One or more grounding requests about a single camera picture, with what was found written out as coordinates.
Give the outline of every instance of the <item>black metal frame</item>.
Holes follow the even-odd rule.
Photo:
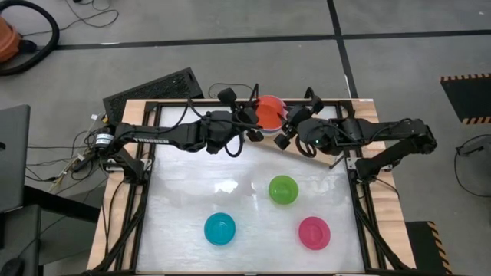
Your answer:
[[[287,101],[285,102],[287,105],[296,105],[296,104],[307,104],[308,102],[303,101],[303,100],[295,100],[295,101]],[[323,100],[323,103],[325,106],[329,107],[334,107],[336,110],[336,114],[338,118],[342,118],[343,114],[342,111],[345,109],[348,113],[349,117],[354,116],[354,110],[353,106],[350,100]],[[196,107],[215,107],[222,105],[219,102],[215,101],[210,101],[210,102],[199,102],[196,101],[193,103],[194,106]],[[150,114],[152,112],[155,112],[155,117],[152,122],[152,124],[157,127],[159,126],[160,119],[161,119],[161,110],[164,107],[184,107],[186,106],[186,102],[172,102],[172,103],[163,103],[163,102],[153,102],[153,101],[148,101],[145,105],[145,110],[143,114],[143,122],[142,125],[149,125],[150,123]],[[137,158],[141,158],[143,155],[143,143],[139,143],[137,147]],[[150,145],[150,151],[149,155],[152,156],[155,153],[155,148],[156,145],[152,144]],[[344,156],[351,156],[351,154],[348,151],[344,152]],[[356,156],[361,156],[361,151],[358,150]],[[356,204],[358,203],[358,191],[357,191],[357,186],[358,182],[356,181],[356,177],[353,171],[348,170],[347,167],[347,173],[348,173],[348,181],[350,184],[350,191],[351,191],[351,200],[353,203],[353,211],[355,212]],[[141,193],[141,198],[140,201],[146,201],[148,198],[148,190],[149,190],[150,182],[148,185],[145,185],[143,187],[143,191]],[[123,229],[127,227],[127,223],[130,221],[130,217],[133,212],[133,204],[135,201],[135,195],[136,195],[136,190],[137,186],[131,186],[130,187],[130,192],[128,195],[128,200],[127,200],[127,207],[126,211],[124,214],[124,223],[123,223]],[[366,206],[367,206],[367,214],[369,216],[370,221],[373,223],[374,227],[377,229],[377,219],[375,217],[375,210],[374,210],[374,205],[371,200],[371,194],[370,194],[370,189],[368,186],[364,186],[364,194],[365,194],[365,200],[366,200]],[[133,250],[131,252],[131,262],[130,262],[130,270],[131,271],[136,271],[137,269],[137,258],[138,258],[138,251],[140,249],[140,241],[141,241],[141,235],[142,235],[142,229],[143,229],[143,219],[140,221],[140,223],[137,225],[135,228],[135,238],[133,240]],[[356,221],[356,227],[358,230],[358,237],[359,237],[359,242],[360,242],[360,249],[361,249],[361,257],[364,263],[364,269],[365,271],[372,269],[371,266],[371,261],[370,261],[370,255],[367,249],[367,239],[365,236],[364,232],[364,226],[362,225],[361,221],[355,216],[355,221]],[[384,255],[382,251],[379,249],[377,244],[375,244],[376,248],[376,253],[377,253],[377,259],[379,262],[379,268],[386,268],[385,267],[385,260],[384,260]],[[116,259],[116,265],[114,267],[114,270],[120,270],[122,268],[122,262],[123,262],[123,256],[124,256],[124,248],[121,250],[119,255],[117,256]]]

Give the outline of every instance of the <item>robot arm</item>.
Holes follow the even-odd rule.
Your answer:
[[[312,118],[324,107],[321,99],[312,96],[309,106],[293,107],[288,112],[282,128],[283,134],[275,138],[280,149],[284,150],[295,136],[298,151],[307,157],[314,157],[317,150],[337,156],[345,150],[359,149],[374,141],[399,140],[372,158],[356,161],[358,178],[362,181],[372,180],[383,167],[396,166],[409,154],[428,154],[437,147],[430,128],[419,119],[389,123],[370,123],[356,118],[323,120]]]
[[[236,104],[236,96],[232,89],[227,89],[219,93],[219,99],[223,104],[231,107],[229,111],[211,111],[205,115],[199,114],[193,106],[193,102],[188,102],[193,112],[199,119],[192,123],[180,123],[171,127],[161,126],[135,126],[128,123],[120,123],[115,127],[104,128],[96,136],[94,156],[105,159],[113,159],[114,162],[122,167],[126,182],[130,184],[143,185],[148,179],[145,174],[143,162],[134,159],[125,149],[127,143],[150,143],[166,144],[175,146],[179,150],[195,153],[203,148],[210,154],[217,154],[232,138],[238,136],[240,143],[244,142],[243,134],[252,142],[263,139],[260,132],[256,131],[261,127],[257,125],[259,118],[249,105]]]

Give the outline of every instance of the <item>yellow black hazard tape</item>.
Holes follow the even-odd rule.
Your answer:
[[[441,77],[440,83],[462,123],[491,123],[491,74]]]
[[[452,274],[452,268],[450,268],[450,263],[448,262],[447,253],[445,253],[445,249],[443,249],[442,240],[440,239],[440,235],[438,234],[437,225],[434,222],[427,222],[428,226],[431,228],[431,232],[433,237],[435,238],[435,245],[438,248],[438,252],[440,253],[440,257],[442,258],[442,264],[445,268],[447,274]]]

